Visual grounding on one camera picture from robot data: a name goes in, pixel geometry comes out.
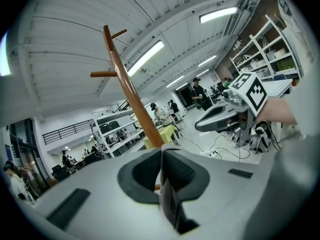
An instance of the white cube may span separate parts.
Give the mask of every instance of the white cube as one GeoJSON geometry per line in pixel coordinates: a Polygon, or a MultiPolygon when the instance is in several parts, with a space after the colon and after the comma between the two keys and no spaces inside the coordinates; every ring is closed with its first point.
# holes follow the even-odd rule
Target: white cube
{"type": "Polygon", "coordinates": [[[248,104],[255,117],[259,114],[268,98],[263,82],[254,72],[240,74],[229,85],[229,89],[248,104]]]}

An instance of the black cap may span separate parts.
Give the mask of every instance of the black cap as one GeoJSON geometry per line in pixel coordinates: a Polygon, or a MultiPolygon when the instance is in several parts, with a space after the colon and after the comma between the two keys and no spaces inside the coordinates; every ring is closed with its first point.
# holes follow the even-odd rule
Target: black cap
{"type": "Polygon", "coordinates": [[[153,111],[153,110],[156,109],[156,104],[155,103],[151,103],[150,107],[151,107],[151,110],[153,111]]]}

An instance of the wooden coat rack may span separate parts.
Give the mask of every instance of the wooden coat rack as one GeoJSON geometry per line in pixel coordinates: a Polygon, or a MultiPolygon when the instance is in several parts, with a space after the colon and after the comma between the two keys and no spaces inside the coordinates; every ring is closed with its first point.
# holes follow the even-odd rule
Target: wooden coat rack
{"type": "Polygon", "coordinates": [[[142,129],[144,130],[145,135],[149,138],[150,142],[155,148],[160,148],[164,141],[161,138],[154,122],[149,116],[147,110],[145,109],[141,99],[132,84],[128,72],[125,69],[124,64],[122,63],[120,56],[117,52],[117,49],[114,45],[113,39],[121,36],[126,33],[127,30],[124,29],[116,34],[111,35],[108,25],[103,27],[103,37],[108,50],[109,56],[111,58],[112,64],[115,68],[115,71],[99,71],[91,72],[90,77],[92,78],[104,78],[104,77],[118,77],[123,92],[132,107],[133,112],[136,115],[142,129]]]}

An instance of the white table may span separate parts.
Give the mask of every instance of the white table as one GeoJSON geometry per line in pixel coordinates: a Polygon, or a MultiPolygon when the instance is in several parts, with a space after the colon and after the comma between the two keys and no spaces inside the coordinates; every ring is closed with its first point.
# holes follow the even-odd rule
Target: white table
{"type": "MultiPolygon", "coordinates": [[[[271,98],[282,98],[285,95],[286,90],[292,88],[292,79],[278,80],[271,82],[263,82],[263,86],[271,98]]],[[[281,139],[281,123],[276,123],[275,139],[277,142],[281,139]]]]}

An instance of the black railing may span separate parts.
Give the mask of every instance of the black railing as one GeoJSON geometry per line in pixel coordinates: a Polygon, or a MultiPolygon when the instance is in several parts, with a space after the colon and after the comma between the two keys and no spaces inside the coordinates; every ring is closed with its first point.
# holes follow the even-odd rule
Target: black railing
{"type": "Polygon", "coordinates": [[[117,113],[117,112],[120,112],[120,111],[125,111],[128,108],[130,108],[130,104],[129,104],[128,100],[126,100],[120,106],[118,105],[118,108],[115,111],[113,111],[113,113],[117,113]]]}
{"type": "Polygon", "coordinates": [[[87,121],[83,121],[83,122],[79,122],[79,123],[76,123],[73,125],[69,125],[67,127],[43,134],[42,137],[44,139],[44,143],[47,145],[51,142],[61,140],[65,137],[82,132],[86,129],[90,129],[91,122],[92,122],[92,119],[87,120],[87,121]]]}

